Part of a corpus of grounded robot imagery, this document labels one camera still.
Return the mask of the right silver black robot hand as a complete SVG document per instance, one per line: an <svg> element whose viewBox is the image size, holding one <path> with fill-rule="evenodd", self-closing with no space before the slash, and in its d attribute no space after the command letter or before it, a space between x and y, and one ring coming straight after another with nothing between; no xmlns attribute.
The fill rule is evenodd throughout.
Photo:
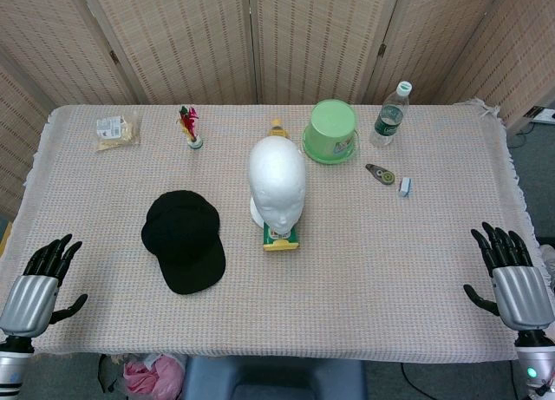
<svg viewBox="0 0 555 400"><path fill-rule="evenodd" d="M494 301L482 298L469 284L467 297L477 307L499 317L514 331L543 331L554 322L554 312L540 270L533 264L525 241L514 231L489 223L471 230L493 288Z"/></svg>

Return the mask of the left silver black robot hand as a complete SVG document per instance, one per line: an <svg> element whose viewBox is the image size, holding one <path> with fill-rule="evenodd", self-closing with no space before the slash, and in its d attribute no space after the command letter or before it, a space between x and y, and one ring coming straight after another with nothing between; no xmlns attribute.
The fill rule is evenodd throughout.
<svg viewBox="0 0 555 400"><path fill-rule="evenodd" d="M49 325L74 316L87 302L83 293L68 308L56 310L56 300L63 280L81 241L69 242L71 234L41 247L29 259L8 295L1 314L1 330L7 337L36 338Z"/></svg>

